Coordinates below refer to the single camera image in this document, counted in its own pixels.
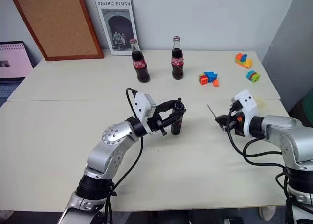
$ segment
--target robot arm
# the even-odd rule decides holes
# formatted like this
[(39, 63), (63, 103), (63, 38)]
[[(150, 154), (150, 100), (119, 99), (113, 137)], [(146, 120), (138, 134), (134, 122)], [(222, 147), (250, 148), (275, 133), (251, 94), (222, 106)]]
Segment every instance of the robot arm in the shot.
[(313, 224), (313, 128), (297, 119), (257, 114), (254, 99), (244, 90), (232, 99), (229, 115), (215, 120), (236, 135), (262, 138), (281, 150), (289, 181), (285, 179), (286, 223)]
[[(112, 182), (126, 151), (140, 138), (171, 125), (172, 134), (179, 134), (186, 109), (181, 99), (156, 106), (148, 94), (133, 90), (136, 118), (111, 125), (104, 130), (100, 142), (91, 150), (84, 175), (79, 186), (60, 217), (58, 224), (102, 224), (104, 216), (100, 209), (108, 197), (114, 195), (116, 185)], [(168, 118), (160, 112), (172, 109)]]

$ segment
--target table surface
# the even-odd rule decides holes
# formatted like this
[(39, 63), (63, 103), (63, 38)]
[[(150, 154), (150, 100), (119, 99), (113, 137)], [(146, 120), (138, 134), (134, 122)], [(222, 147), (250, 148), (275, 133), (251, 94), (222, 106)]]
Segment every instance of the table surface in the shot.
[[(251, 69), (235, 63), (236, 53), (238, 52), (184, 50), (184, 78), (174, 80), (170, 62), (171, 51), (144, 50), (151, 77), (150, 82), (145, 84), (137, 80), (130, 56), (112, 56), (106, 51), (104, 59), (53, 62), (41, 60), (8, 101), (110, 101), (114, 94), (121, 97), (127, 87), (145, 91), (158, 99), (168, 99), (174, 95), (183, 99), (215, 101), (221, 95), (231, 99), (234, 94), (246, 88), (254, 96), (280, 99), (256, 53), (245, 52), (248, 58), (253, 60)], [(249, 70), (261, 75), (258, 82), (252, 83), (246, 79)], [(199, 75), (206, 71), (218, 74), (220, 87), (199, 84)]]

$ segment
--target coca-cola logo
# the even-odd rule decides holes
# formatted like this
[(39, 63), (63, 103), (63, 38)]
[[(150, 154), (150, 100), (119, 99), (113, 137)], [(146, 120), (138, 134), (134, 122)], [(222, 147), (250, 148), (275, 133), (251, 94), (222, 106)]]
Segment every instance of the coca-cola logo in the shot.
[(172, 58), (172, 64), (174, 66), (181, 66), (184, 64), (184, 59), (181, 57), (181, 58)]
[(146, 62), (144, 60), (133, 61), (133, 66), (136, 69), (142, 69), (146, 67)]

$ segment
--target cork board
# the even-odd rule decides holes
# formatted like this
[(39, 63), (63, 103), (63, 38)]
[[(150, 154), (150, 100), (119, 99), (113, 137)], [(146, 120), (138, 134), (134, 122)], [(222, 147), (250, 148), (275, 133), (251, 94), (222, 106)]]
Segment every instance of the cork board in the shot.
[(46, 60), (103, 58), (84, 0), (13, 0)]

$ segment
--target pink screen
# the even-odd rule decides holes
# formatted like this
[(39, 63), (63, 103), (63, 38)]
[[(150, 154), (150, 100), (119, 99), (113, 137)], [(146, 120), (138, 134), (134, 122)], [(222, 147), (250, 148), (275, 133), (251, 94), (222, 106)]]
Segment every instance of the pink screen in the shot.
[(0, 45), (0, 78), (26, 77), (32, 70), (23, 43)]

